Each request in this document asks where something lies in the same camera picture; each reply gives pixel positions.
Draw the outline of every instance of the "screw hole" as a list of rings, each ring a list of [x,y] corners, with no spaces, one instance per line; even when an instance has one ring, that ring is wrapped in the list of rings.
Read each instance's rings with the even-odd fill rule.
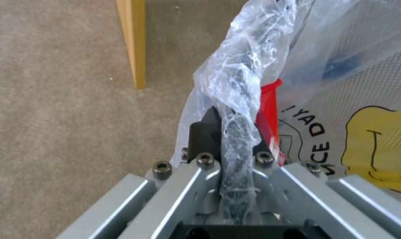
[[[283,190],[283,197],[284,197],[284,199],[286,199],[287,201],[290,200],[290,193],[289,193],[289,191],[288,191],[287,189],[284,189],[284,190]]]
[[[261,158],[269,159],[270,155],[268,153],[260,153]]]
[[[160,163],[158,163],[157,165],[156,165],[156,168],[157,169],[164,169],[164,168],[167,168],[167,164],[166,163],[164,163],[164,162],[160,162]]]
[[[209,157],[209,155],[208,154],[202,154],[201,156],[200,156],[200,158],[201,159],[209,159],[210,157]]]

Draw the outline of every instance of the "plastic sheet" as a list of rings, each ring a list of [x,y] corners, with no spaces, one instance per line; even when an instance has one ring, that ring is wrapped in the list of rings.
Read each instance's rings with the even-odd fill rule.
[[[194,74],[196,86],[181,117],[172,162],[177,166],[189,125],[215,106],[223,132],[223,223],[243,224],[255,204],[252,148],[260,142],[254,124],[260,86],[277,79],[294,36],[295,19],[304,20],[311,3],[302,1],[297,6],[295,0],[249,1],[231,23],[219,49]]]
[[[194,74],[171,162],[178,167],[190,124],[215,106],[223,133],[222,223],[248,223],[255,207],[251,172],[252,148],[260,141],[254,125],[260,86],[281,76],[279,107],[299,106],[399,50],[401,1],[250,0]]]

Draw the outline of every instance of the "beige carpet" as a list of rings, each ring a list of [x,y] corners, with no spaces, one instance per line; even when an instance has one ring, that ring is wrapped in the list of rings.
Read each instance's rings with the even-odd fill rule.
[[[0,0],[0,238],[53,238],[173,153],[192,72],[244,0],[147,0],[135,90],[113,0]]]

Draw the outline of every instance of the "hex socket screw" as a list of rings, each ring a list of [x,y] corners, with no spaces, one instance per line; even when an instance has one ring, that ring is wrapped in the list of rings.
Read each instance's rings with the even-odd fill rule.
[[[302,166],[307,168],[308,171],[310,171],[312,174],[314,174],[316,176],[319,176],[320,172],[322,171],[322,169],[320,168],[320,165],[313,161],[303,162]]]
[[[202,168],[204,170],[209,170],[211,168],[214,167],[214,155],[212,155],[211,153],[199,153],[196,156],[196,163],[198,165],[199,168]]]
[[[255,162],[262,168],[270,168],[275,158],[267,151],[260,151],[255,155]]]
[[[173,174],[173,167],[168,161],[158,161],[152,167],[153,176],[158,180],[166,180]]]

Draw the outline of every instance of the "machine part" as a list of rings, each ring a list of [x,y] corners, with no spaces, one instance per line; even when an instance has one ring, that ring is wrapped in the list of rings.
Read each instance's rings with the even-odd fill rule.
[[[358,210],[401,238],[401,203],[357,175],[327,183]]]
[[[181,149],[181,162],[188,162],[188,157],[189,157],[189,148],[184,147]]]
[[[199,153],[196,156],[196,163],[204,170],[209,170],[214,167],[214,155],[211,153]]]
[[[201,207],[198,209],[198,214],[212,214],[217,211],[218,204],[220,203],[220,194],[218,189],[211,189],[205,195]]]
[[[190,125],[187,162],[199,153],[211,153],[221,163],[221,117],[215,107],[207,110],[201,121]]]
[[[282,239],[327,239],[317,226],[230,226],[230,225],[185,225],[179,224],[170,239],[235,239],[235,238],[282,238]]]
[[[180,222],[192,220],[205,195],[218,188],[220,173],[219,163],[210,170],[194,160],[181,164],[119,238],[168,238]]]
[[[316,175],[317,177],[320,175],[320,172],[322,171],[322,169],[320,168],[320,165],[313,161],[303,162],[302,166],[304,166],[306,169],[308,169],[308,171],[310,171],[312,174]]]
[[[270,152],[260,151],[255,155],[255,161],[262,168],[270,168],[273,165],[275,158]]]
[[[128,174],[57,238],[117,238],[155,192],[152,181]]]
[[[168,161],[158,161],[152,167],[153,176],[158,180],[166,180],[173,173],[173,167]]]
[[[312,220],[332,238],[393,238],[297,163],[273,172],[269,185],[292,224]]]
[[[261,213],[279,214],[279,219],[273,219],[275,221],[274,224],[280,224],[285,221],[284,217],[281,216],[281,209],[276,197],[270,194],[270,176],[278,169],[279,165],[277,163],[273,163],[270,168],[263,168],[256,164],[252,169],[254,185],[258,189],[256,197],[258,209]]]

